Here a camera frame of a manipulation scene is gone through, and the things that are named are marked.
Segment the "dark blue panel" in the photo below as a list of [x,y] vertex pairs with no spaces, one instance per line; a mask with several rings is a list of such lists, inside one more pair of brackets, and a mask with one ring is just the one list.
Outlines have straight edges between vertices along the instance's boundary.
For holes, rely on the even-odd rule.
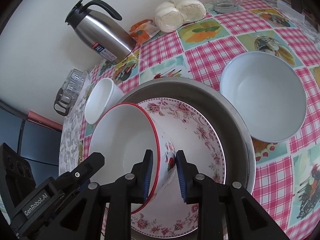
[[36,186],[39,186],[45,179],[53,177],[56,179],[59,174],[59,168],[43,163],[37,163],[34,161],[27,160],[31,166],[31,172],[35,179]]
[[4,142],[17,152],[22,119],[0,109],[0,144]]
[[23,130],[22,157],[59,165],[61,132],[26,121]]

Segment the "thermos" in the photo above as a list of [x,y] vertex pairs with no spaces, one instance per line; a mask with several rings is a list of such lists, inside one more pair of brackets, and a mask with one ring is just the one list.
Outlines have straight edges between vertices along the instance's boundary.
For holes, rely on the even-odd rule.
[[[91,49],[113,64],[125,59],[133,50],[136,41],[113,19],[122,17],[110,5],[101,0],[92,0],[82,5],[80,0],[69,12],[66,21],[75,30],[78,37]],[[95,10],[88,9],[98,5],[111,17]]]

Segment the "red-rimmed bowl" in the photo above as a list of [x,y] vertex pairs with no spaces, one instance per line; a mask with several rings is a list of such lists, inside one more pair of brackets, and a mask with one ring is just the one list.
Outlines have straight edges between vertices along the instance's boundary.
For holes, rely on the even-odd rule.
[[174,176],[175,150],[172,142],[147,112],[133,103],[121,103],[108,110],[95,128],[89,155],[100,152],[104,166],[91,177],[100,185],[114,182],[142,162],[145,151],[153,151],[153,168],[147,201],[132,204],[132,214],[140,211]]

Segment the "dining table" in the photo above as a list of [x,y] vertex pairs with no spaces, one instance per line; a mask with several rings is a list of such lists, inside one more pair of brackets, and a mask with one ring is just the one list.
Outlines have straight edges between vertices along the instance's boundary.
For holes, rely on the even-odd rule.
[[205,8],[204,19],[171,33],[159,32],[137,45],[117,65],[106,60],[95,65],[89,72],[90,84],[83,98],[64,120],[59,174],[73,170],[88,157],[96,125],[86,122],[84,108],[93,87],[102,78],[112,78],[124,93],[166,76],[195,79],[219,91],[222,71],[230,60],[247,51],[264,51],[283,59],[295,71],[305,89],[308,106],[301,129],[287,141],[267,143],[252,139],[256,161],[252,196],[290,239],[303,240],[320,220],[317,30],[309,22],[302,23],[277,8],[277,0],[244,0],[238,11],[227,14],[215,12],[211,3],[205,4]]

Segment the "red rim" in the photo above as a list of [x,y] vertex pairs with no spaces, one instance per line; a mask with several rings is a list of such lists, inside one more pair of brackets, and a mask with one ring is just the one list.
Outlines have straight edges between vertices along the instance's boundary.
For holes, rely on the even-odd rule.
[[135,106],[137,107],[138,109],[140,109],[144,115],[147,117],[147,119],[149,120],[150,124],[151,124],[151,127],[153,129],[153,133],[155,135],[155,138],[156,138],[156,144],[157,144],[157,156],[158,156],[158,159],[157,159],[157,172],[156,172],[156,177],[155,177],[155,182],[153,183],[153,186],[152,186],[152,189],[151,189],[151,192],[146,200],[146,202],[141,206],[139,207],[137,210],[131,212],[131,214],[135,214],[137,212],[139,212],[141,209],[143,209],[150,201],[150,199],[152,198],[155,190],[156,190],[156,186],[158,184],[158,179],[159,179],[159,173],[160,173],[160,144],[159,144],[159,139],[158,139],[158,134],[157,134],[157,131],[156,131],[156,127],[155,125],[153,124],[153,121],[152,119],[150,118],[150,116],[147,114],[147,112],[141,107],[141,106],[138,106],[137,104],[134,104],[134,103],[129,103],[129,102],[125,102],[125,103],[120,103],[120,104],[117,104],[113,107],[111,107],[108,111],[106,111],[103,116],[100,118],[99,122],[102,120],[102,118],[113,108],[115,108],[116,106],[119,106],[119,105],[132,105],[132,106]]

